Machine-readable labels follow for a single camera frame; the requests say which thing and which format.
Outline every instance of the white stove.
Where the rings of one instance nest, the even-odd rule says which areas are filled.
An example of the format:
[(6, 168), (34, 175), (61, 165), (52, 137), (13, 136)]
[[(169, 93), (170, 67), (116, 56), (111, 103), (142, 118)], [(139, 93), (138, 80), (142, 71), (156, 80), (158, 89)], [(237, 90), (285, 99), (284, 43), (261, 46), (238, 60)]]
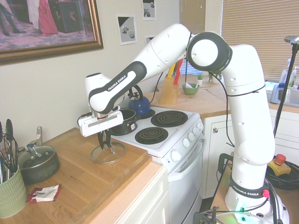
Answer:
[[(153, 106), (151, 109), (155, 111), (155, 115), (177, 111)], [(152, 117), (136, 121), (137, 128), (129, 134), (111, 136), (147, 150), (153, 161), (167, 167), (171, 224), (191, 224), (202, 201), (199, 191), (202, 182), (202, 154), (206, 144), (202, 134), (203, 124), (198, 113), (181, 112), (187, 115), (187, 121), (176, 127), (162, 127), (168, 136), (160, 143), (142, 144), (135, 139), (139, 131), (156, 127), (151, 122)]]

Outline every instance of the stove knob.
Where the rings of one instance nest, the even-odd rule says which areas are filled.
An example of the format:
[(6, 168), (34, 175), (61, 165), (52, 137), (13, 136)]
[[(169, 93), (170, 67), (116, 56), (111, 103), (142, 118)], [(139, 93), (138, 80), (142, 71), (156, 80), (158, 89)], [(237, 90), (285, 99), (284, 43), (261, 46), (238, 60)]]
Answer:
[(188, 134), (188, 139), (189, 139), (190, 141), (194, 141), (195, 136), (194, 136), (194, 134), (193, 134), (192, 132), (189, 132), (189, 134)]
[(190, 146), (190, 142), (189, 142), (189, 140), (188, 140), (188, 139), (183, 139), (183, 145), (184, 145), (185, 147), (189, 147), (189, 146)]
[(199, 128), (195, 127), (193, 128), (193, 134), (197, 135), (199, 133)]
[(203, 127), (204, 127), (204, 125), (200, 122), (200, 123), (197, 123), (197, 127), (198, 127), (200, 130), (202, 130)]
[(177, 150), (172, 150), (171, 152), (171, 159), (174, 162), (179, 161), (182, 158), (181, 154)]

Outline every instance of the oven door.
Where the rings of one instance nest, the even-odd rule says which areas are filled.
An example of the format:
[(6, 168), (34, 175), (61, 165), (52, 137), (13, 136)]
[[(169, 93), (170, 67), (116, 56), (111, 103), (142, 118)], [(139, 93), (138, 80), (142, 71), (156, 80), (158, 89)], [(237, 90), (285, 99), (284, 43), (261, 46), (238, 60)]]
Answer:
[(200, 209), (202, 198), (199, 190), (205, 144), (206, 139), (201, 135), (186, 159), (168, 176), (171, 224), (192, 224), (194, 213)]

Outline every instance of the sink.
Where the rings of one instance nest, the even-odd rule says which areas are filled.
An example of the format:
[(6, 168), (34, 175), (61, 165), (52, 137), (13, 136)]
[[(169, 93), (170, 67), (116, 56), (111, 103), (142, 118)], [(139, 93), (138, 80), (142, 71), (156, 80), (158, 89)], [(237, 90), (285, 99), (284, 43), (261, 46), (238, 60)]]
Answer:
[[(271, 103), (280, 104), (280, 100), (282, 97), (284, 89), (279, 88), (278, 84), (274, 86), (273, 92), (270, 98)], [(295, 89), (288, 89), (286, 91), (285, 102), (284, 105), (291, 105), (291, 106), (299, 106), (299, 90)]]

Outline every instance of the bottle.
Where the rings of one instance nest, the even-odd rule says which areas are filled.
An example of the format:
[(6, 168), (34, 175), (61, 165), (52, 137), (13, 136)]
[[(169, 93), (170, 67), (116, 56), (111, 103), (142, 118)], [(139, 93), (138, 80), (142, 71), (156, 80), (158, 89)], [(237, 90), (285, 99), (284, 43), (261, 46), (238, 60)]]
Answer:
[(285, 64), (285, 68), (282, 70), (281, 76), (280, 76), (280, 81), (278, 84), (279, 88), (284, 88), (285, 87), (285, 80), (286, 76), (288, 74), (289, 66), (290, 66), (291, 59), (288, 59), (288, 62)]
[(290, 81), (289, 81), (289, 84), (288, 84), (288, 89), (294, 89), (295, 88), (296, 77), (297, 77), (297, 68), (299, 68), (299, 67), (295, 66), (294, 70), (291, 73)]

